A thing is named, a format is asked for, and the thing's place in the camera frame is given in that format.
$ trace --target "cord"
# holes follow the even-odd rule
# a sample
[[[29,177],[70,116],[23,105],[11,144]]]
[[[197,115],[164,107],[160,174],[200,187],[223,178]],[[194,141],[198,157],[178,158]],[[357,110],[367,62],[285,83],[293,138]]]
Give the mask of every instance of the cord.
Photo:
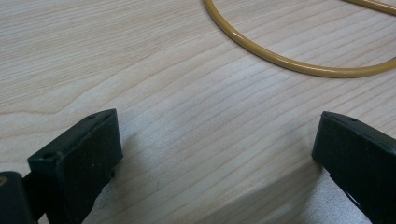
[[[381,4],[373,0],[347,0],[350,2],[364,2],[367,7],[374,7],[375,9],[380,9],[381,11],[389,11],[390,14],[396,13],[396,8],[386,7],[384,9]],[[279,54],[272,52],[271,50],[265,49],[256,43],[249,40],[247,37],[235,30],[230,23],[228,23],[216,9],[212,0],[204,0],[205,7],[212,17],[213,21],[218,25],[218,27],[223,30],[233,41],[241,45],[246,50],[259,56],[260,58],[285,67],[289,70],[296,72],[317,76],[317,77],[368,77],[377,75],[383,72],[387,72],[391,69],[396,68],[396,58],[391,59],[385,63],[359,67],[359,68],[332,68],[325,66],[318,66],[309,63],[301,63],[293,59],[283,57]]]

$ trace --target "screw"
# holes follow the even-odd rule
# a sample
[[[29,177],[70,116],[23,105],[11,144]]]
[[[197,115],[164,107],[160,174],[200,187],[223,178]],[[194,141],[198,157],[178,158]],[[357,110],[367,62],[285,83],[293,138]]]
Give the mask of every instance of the screw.
[[[7,182],[7,178],[5,176],[0,175],[0,187],[3,186]]]

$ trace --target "black object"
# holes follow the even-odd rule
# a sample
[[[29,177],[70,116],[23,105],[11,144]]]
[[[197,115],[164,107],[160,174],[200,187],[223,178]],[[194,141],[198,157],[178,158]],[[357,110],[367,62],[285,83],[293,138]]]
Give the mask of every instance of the black object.
[[[122,159],[115,109],[88,116],[28,159],[24,179],[0,173],[0,223],[78,224]]]
[[[396,140],[323,112],[312,157],[373,223],[396,223]]]

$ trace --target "light wood tabletop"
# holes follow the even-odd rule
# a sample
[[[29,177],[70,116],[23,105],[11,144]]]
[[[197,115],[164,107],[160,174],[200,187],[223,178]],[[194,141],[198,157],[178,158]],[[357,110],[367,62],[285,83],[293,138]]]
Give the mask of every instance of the light wood tabletop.
[[[214,3],[299,61],[396,56],[396,18],[344,1]],[[322,111],[395,137],[395,84],[395,70],[330,79],[263,61],[201,0],[2,0],[0,171],[28,174],[30,155],[116,108],[124,158],[84,223],[369,223],[311,151]]]

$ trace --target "wooden table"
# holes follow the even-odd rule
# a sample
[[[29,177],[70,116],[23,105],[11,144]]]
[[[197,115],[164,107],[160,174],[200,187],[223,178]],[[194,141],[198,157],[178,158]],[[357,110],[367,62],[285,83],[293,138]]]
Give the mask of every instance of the wooden table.
[[[370,9],[214,2],[293,59],[354,67],[395,57],[396,18]],[[84,223],[367,223],[311,159],[319,116],[396,136],[396,71],[285,70],[236,45],[202,1],[3,0],[0,71],[1,171],[26,175],[34,152],[117,108],[124,159]]]

